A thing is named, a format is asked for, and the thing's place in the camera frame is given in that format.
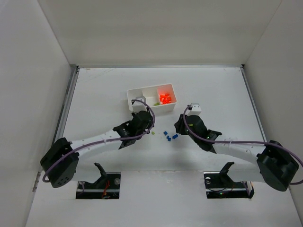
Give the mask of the white three-compartment container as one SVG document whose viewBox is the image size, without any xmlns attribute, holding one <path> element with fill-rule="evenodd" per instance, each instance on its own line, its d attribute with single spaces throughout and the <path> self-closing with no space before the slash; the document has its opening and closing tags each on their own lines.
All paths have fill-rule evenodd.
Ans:
<svg viewBox="0 0 303 227">
<path fill-rule="evenodd" d="M 169 93 L 172 98 L 172 103 L 166 105 L 154 106 L 155 103 L 159 102 L 159 95 Z M 149 87 L 129 89 L 126 92 L 128 106 L 131 113 L 133 113 L 132 100 L 139 96 L 146 98 L 146 104 L 153 110 L 155 114 L 162 114 L 171 112 L 174 110 L 177 103 L 177 98 L 172 84 L 162 84 Z"/>
</svg>

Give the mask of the large orange round lego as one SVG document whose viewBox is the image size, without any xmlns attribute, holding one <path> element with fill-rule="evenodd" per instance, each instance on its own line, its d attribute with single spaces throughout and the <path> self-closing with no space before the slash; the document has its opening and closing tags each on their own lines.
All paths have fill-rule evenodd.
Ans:
<svg viewBox="0 0 303 227">
<path fill-rule="evenodd" d="M 159 100 L 161 105 L 166 105 L 172 103 L 172 98 L 169 93 L 160 94 Z"/>
</svg>

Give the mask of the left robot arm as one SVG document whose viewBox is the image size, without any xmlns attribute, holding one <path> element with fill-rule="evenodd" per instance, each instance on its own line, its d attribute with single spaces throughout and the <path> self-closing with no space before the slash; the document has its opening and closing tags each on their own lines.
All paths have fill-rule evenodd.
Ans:
<svg viewBox="0 0 303 227">
<path fill-rule="evenodd" d="M 149 133 L 155 123 L 153 111 L 133 114 L 130 121 L 114 127 L 101 135 L 76 141 L 58 139 L 40 161 L 45 174 L 44 183 L 59 188 L 70 181 L 88 182 L 100 185 L 105 181 L 105 170 L 99 161 L 91 161 L 92 170 L 80 169 L 88 160 L 97 155 L 116 151 L 133 145 Z"/>
</svg>

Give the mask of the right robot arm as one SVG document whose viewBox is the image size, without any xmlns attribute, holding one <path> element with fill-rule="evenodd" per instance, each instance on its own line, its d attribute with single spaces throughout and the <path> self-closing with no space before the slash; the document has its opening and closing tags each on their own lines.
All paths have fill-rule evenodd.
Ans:
<svg viewBox="0 0 303 227">
<path fill-rule="evenodd" d="M 302 161 L 274 140 L 235 141 L 219 131 L 208 129 L 198 115 L 181 114 L 174 124 L 176 133 L 188 135 L 203 151 L 228 155 L 247 162 L 228 162 L 219 172 L 224 187 L 241 181 L 262 182 L 284 192 L 303 164 Z"/>
</svg>

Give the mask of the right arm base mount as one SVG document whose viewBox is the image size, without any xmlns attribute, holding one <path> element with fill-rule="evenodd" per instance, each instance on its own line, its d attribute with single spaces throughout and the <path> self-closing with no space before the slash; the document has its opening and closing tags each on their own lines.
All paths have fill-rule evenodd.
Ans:
<svg viewBox="0 0 303 227">
<path fill-rule="evenodd" d="M 218 172 L 204 172 L 204 184 L 208 199 L 252 199 L 255 194 L 251 182 L 234 182 L 227 174 L 234 162 L 228 162 Z"/>
</svg>

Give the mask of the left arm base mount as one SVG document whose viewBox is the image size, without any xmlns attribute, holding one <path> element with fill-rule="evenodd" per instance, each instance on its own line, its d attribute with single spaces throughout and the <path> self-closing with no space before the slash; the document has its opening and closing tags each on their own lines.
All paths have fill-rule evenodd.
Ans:
<svg viewBox="0 0 303 227">
<path fill-rule="evenodd" d="M 78 200 L 116 200 L 120 197 L 121 173 L 106 172 L 99 163 L 94 163 L 99 170 L 98 179 L 93 182 L 78 182 L 76 199 Z"/>
</svg>

